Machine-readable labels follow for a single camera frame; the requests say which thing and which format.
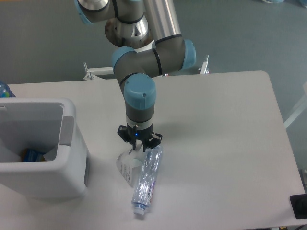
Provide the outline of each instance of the white plastic container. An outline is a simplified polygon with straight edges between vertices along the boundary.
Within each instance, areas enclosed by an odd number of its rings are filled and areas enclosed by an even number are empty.
[[[48,162],[21,162],[24,149],[49,152]],[[86,193],[88,149],[69,99],[0,99],[0,183],[28,197]]]

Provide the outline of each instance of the plastic bottle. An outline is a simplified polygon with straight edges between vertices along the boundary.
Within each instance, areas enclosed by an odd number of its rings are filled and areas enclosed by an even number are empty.
[[[16,97],[9,86],[0,81],[0,97]]]
[[[307,8],[307,0],[299,0],[300,3],[302,4],[302,6],[304,6],[305,8]]]
[[[265,3],[281,3],[284,2],[284,0],[262,0]]]
[[[146,157],[143,161],[142,170],[132,198],[135,214],[143,216],[145,210],[148,209],[152,203],[162,151],[163,149],[160,145],[154,149],[146,149]]]

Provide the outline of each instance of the blue joint cap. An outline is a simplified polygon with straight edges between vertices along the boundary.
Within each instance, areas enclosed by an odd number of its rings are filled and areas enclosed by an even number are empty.
[[[149,109],[154,105],[156,97],[155,82],[148,75],[136,73],[126,80],[124,98],[132,108]]]
[[[78,0],[74,0],[75,2],[75,6],[77,8],[77,11],[78,11],[78,14],[82,20],[82,22],[86,25],[91,25],[93,24],[92,22],[90,22],[90,20],[87,19],[87,17],[84,15],[84,13],[82,12],[81,8],[80,8],[80,5],[78,3]]]
[[[186,54],[184,56],[183,65],[181,70],[190,68],[196,63],[196,50],[194,44],[191,40],[185,39],[184,43],[186,45]]]
[[[112,54],[112,67],[113,67],[113,72],[114,72],[114,66],[116,65],[117,61],[126,53],[128,52],[135,52],[134,48],[128,47],[128,46],[123,46],[121,48],[118,48],[115,50],[115,52]]]

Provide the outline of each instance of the crushed plastic bottle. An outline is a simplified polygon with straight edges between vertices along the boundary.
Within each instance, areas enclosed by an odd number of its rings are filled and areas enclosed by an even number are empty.
[[[281,3],[284,2],[284,0],[262,0],[265,3]]]
[[[302,6],[304,6],[305,8],[307,8],[307,0],[299,0],[300,3],[302,4]]]
[[[9,86],[0,81],[0,97],[16,97]]]
[[[158,145],[154,149],[146,149],[138,183],[134,190],[132,204],[134,213],[144,215],[152,203],[154,186],[158,175],[163,148]]]

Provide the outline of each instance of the bottle cap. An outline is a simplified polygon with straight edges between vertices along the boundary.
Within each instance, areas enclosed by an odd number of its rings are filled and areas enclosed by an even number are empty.
[[[143,209],[143,208],[141,208],[141,207],[134,207],[133,213],[134,213],[134,214],[137,214],[137,215],[142,215],[142,216],[144,216],[145,209]]]

